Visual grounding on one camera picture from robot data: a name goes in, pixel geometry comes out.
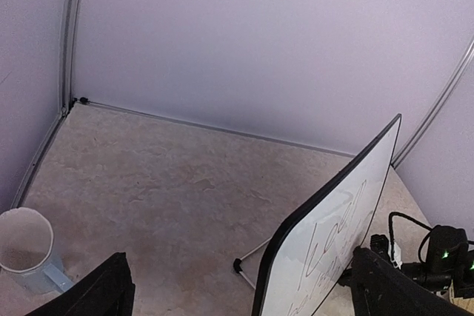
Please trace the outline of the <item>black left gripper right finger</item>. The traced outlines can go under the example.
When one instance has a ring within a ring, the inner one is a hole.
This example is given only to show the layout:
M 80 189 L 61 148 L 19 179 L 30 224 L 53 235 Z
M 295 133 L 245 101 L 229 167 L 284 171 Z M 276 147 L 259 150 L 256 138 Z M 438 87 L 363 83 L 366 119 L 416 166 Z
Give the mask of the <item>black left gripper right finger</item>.
M 353 252 L 350 289 L 356 316 L 456 316 L 470 313 L 432 294 L 367 248 Z

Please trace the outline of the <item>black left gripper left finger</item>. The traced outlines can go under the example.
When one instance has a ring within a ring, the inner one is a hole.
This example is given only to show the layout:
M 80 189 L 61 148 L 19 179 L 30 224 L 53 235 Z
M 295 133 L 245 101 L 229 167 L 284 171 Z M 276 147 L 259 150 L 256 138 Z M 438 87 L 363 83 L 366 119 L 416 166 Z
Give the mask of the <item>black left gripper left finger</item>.
M 112 254 L 64 294 L 27 316 L 131 316 L 134 283 L 124 252 Z

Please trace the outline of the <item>white whiteboard black frame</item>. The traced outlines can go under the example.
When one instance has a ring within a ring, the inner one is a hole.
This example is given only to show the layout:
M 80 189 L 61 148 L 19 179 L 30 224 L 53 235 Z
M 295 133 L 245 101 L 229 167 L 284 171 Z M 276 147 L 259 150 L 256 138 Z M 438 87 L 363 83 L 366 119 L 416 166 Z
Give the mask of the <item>white whiteboard black frame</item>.
M 252 315 L 314 315 L 362 244 L 387 180 L 401 115 L 277 228 L 258 268 Z

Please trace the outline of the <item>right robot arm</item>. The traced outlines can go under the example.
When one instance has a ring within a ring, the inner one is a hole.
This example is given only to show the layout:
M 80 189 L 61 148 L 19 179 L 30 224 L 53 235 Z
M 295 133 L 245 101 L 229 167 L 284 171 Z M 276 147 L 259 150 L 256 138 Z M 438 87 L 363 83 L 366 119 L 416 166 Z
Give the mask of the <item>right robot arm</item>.
M 419 250 L 427 246 L 425 258 L 405 263 L 395 260 L 389 238 L 372 235 L 370 249 L 391 263 L 411 281 L 430 292 L 449 292 L 453 298 L 473 298 L 473 251 L 463 229 L 437 225 L 427 233 Z

